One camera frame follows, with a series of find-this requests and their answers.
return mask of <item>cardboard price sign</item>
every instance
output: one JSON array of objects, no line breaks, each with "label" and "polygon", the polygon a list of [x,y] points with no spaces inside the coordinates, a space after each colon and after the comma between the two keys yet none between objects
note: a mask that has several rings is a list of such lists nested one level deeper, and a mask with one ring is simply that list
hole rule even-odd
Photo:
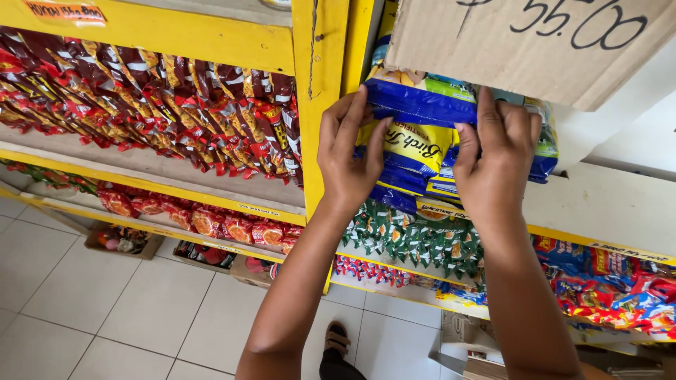
[{"label": "cardboard price sign", "polygon": [[59,3],[43,3],[40,1],[27,1],[24,4],[39,18],[52,20],[82,20],[105,22],[103,12],[94,5],[74,5]]},{"label": "cardboard price sign", "polygon": [[675,0],[403,0],[385,63],[592,111],[674,32]]}]

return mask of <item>white tiled floor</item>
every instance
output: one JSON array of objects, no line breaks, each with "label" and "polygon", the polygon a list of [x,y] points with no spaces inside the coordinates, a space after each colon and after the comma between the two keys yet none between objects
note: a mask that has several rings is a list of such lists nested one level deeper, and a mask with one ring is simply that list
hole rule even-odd
[{"label": "white tiled floor", "polygon": [[[86,250],[71,232],[0,198],[0,380],[234,379],[263,289],[174,260],[175,239],[143,261]],[[427,358],[440,310],[338,285],[320,302],[303,379],[319,378],[332,320],[368,379],[456,379]]]}]

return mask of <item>sandal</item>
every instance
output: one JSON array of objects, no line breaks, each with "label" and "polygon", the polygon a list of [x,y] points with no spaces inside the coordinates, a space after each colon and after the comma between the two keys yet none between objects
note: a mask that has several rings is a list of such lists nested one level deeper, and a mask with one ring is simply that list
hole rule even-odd
[{"label": "sandal", "polygon": [[336,349],[345,357],[347,355],[347,347],[352,344],[347,338],[347,329],[342,323],[334,320],[329,323],[327,327],[327,338],[324,344],[324,350],[329,348]]}]

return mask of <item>person's right hand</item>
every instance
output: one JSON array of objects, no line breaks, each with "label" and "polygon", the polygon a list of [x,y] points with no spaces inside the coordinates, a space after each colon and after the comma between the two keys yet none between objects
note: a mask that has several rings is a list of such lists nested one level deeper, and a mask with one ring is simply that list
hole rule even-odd
[{"label": "person's right hand", "polygon": [[481,233],[491,225],[523,220],[522,200],[542,117],[495,101],[486,86],[479,91],[477,117],[478,137],[471,125],[456,123],[460,153],[453,175],[462,205]]}]

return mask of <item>orange price tag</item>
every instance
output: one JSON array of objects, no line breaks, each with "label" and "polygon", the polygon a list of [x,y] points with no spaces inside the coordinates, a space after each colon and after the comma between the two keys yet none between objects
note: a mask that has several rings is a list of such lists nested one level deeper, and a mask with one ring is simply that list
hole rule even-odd
[{"label": "orange price tag", "polygon": [[51,18],[52,20],[86,20],[105,22],[103,12],[94,5],[74,5],[59,3],[43,3],[42,1],[27,1],[24,3],[35,17]]}]

